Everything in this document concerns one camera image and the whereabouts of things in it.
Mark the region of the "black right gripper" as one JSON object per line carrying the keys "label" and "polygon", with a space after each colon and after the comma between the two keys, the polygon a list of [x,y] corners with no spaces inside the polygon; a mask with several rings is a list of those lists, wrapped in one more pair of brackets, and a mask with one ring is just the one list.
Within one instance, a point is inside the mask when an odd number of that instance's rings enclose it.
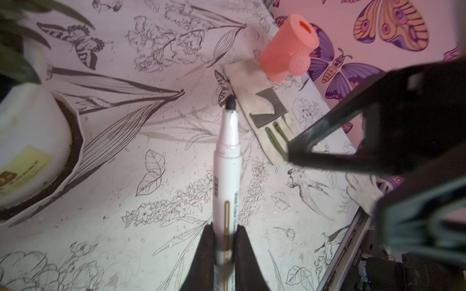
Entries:
{"label": "black right gripper", "polygon": [[[319,142],[362,113],[363,154],[313,152]],[[288,158],[301,167],[401,175],[465,141],[466,60],[460,58],[369,76],[288,143]]]}

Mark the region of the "white marker black tip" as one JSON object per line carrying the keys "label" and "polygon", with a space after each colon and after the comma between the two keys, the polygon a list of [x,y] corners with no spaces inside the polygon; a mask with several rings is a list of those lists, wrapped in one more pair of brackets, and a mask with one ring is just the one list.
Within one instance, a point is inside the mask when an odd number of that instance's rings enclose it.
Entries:
{"label": "white marker black tip", "polygon": [[220,133],[214,152],[212,228],[215,235],[215,291],[235,289],[233,248],[239,217],[241,167],[239,114],[235,96],[230,95],[222,111]]}

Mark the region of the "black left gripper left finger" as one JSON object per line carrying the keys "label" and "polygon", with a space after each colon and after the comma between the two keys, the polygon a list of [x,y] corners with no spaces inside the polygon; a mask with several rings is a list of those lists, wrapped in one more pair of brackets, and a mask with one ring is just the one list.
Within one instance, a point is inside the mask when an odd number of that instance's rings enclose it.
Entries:
{"label": "black left gripper left finger", "polygon": [[181,291],[213,291],[215,235],[212,224],[204,227]]}

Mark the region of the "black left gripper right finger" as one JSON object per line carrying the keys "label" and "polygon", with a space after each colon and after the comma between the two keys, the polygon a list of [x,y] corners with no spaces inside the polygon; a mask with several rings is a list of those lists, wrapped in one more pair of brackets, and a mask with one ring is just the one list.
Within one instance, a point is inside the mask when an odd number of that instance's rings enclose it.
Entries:
{"label": "black left gripper right finger", "polygon": [[238,225],[234,237],[233,257],[237,291],[269,291],[244,226]]}

